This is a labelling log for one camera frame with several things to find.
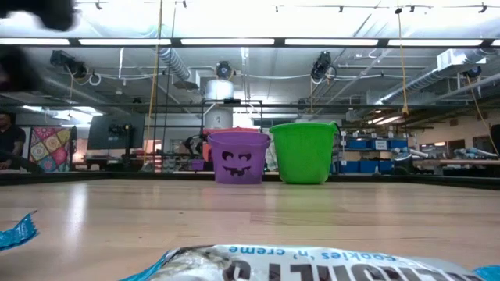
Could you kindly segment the grey metal pipe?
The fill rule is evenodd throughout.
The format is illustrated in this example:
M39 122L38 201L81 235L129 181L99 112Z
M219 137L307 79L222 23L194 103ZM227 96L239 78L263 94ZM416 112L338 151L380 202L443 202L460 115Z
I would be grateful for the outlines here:
M54 90L62 94L65 98L74 101L79 98L87 102L102 103L94 92L86 91L80 86L77 87L75 84L65 84L50 76L43 76L42 81L45 88Z

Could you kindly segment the black slanted bar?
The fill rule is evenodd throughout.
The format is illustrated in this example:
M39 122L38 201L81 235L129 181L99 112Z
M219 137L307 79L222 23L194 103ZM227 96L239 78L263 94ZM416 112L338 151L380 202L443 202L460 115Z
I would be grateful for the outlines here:
M25 169L29 173L43 174L45 171L39 165L23 158L19 155L14 155L12 152L0 150L0 158L10 161L9 169Z

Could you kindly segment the black horizontal frame bar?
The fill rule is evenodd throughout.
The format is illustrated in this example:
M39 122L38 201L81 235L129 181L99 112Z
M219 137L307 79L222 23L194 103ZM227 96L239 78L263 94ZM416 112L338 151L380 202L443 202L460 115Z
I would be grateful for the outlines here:
M247 108L250 106L254 106L259 109L264 108L295 108L295 109L306 109L312 108L315 109L370 109L370 110L389 110L389 109L402 109L402 105L362 105L362 104L293 104L293 103L280 103L280 104L266 104L263 101L241 101L237 102L224 102L220 104L220 106L236 108L243 107ZM23 108L24 106L30 107L42 107L42 108L67 108L67 109L76 109L77 107L92 107L98 110L125 110L125 109L141 109L141 108L152 108L152 109L160 109L160 108L180 108L183 110L188 110L191 108L208 108L205 102L202 103L187 103L187 104L154 104L150 105L149 103L96 103L96 102L24 102L21 101L8 101L8 102L0 102L0 110L8 110L9 108Z

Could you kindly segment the white blue Hershey's candy bar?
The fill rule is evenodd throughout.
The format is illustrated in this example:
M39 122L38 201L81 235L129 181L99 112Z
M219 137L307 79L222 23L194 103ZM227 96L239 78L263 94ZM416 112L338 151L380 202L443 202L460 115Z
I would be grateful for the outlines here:
M437 258L216 244L167 251L152 266L121 281L500 281L500 265L469 270Z
M39 234L33 221L36 212L26 214L13 228L0 231L0 252L24 245Z

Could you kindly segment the green halloween bucket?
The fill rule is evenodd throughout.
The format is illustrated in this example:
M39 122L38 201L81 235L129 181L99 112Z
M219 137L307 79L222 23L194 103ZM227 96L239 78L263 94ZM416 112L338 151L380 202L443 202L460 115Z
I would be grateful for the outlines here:
M330 174L334 138L330 123L287 123L270 128L279 175L288 184L321 184Z

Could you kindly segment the colourful patterned panel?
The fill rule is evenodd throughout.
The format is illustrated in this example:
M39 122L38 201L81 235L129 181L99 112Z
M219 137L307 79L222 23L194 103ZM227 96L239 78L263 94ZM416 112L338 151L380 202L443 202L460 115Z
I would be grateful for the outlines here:
M30 133L29 160L46 173L69 172L72 136L69 127L33 127Z

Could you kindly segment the blue storage bin shelf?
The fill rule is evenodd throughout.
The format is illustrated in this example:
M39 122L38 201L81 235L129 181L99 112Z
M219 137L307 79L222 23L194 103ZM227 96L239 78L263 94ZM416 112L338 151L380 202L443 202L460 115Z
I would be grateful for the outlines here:
M339 174L391 174L395 155L407 147L404 138L342 137L332 170Z

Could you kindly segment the long white light bar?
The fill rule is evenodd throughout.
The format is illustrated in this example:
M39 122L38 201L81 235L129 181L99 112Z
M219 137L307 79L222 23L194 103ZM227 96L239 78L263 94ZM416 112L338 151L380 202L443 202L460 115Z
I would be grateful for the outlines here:
M433 39L433 38L49 38L0 37L0 45L70 46L85 48L174 47L174 48L497 48L500 38Z

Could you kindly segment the black table edge rail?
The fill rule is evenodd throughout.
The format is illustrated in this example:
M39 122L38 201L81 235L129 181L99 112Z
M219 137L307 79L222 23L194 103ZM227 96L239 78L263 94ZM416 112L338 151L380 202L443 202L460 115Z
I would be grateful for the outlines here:
M122 172L74 172L74 173L0 173L0 186L77 182L89 180L192 180L213 181L215 176L202 173L122 173ZM471 188L500 191L500 178L463 176L388 176L388 175L333 175L327 179L337 183L414 183L425 185Z

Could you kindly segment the white cylindrical tank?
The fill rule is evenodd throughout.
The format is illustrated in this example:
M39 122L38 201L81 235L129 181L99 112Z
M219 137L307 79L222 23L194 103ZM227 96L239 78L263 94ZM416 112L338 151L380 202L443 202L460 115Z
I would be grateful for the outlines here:
M205 87L204 127L226 129L233 127L233 109L220 106L234 97L234 84L229 80L210 80Z

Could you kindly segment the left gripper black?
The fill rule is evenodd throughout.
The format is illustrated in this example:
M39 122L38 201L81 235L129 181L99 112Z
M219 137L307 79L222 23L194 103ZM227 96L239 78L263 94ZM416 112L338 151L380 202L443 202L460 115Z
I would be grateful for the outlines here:
M0 0L0 18L28 12L45 27L68 31L74 24L73 0ZM0 92L36 91L41 77L27 54L16 46L0 46Z

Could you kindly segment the long silver air duct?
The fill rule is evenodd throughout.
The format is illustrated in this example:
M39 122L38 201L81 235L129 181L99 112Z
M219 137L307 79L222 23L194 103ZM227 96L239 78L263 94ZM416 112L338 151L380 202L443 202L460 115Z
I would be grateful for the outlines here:
M422 73L382 95L376 102L377 105L388 105L401 98L404 93L420 91L448 76L483 65L488 57L498 54L496 49L456 49L450 48L437 56L435 66L425 69Z

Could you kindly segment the wooden workbench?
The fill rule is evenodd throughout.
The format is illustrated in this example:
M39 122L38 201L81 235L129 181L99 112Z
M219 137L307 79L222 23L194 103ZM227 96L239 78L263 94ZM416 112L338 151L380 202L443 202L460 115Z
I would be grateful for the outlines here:
M414 160L415 166L446 166L446 165L500 165L500 160L492 159L420 159Z

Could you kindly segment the person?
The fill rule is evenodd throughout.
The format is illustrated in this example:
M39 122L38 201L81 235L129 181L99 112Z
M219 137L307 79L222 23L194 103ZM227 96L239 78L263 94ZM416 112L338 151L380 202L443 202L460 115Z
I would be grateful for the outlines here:
M10 155L22 157L26 133L13 124L11 115L0 112L0 170L20 170L20 163Z

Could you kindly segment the ribbed silver air duct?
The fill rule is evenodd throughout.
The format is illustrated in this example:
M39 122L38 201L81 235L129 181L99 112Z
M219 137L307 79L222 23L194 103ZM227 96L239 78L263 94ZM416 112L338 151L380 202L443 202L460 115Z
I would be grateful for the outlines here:
M189 69L173 48L160 48L159 59L178 80L188 80L191 77Z

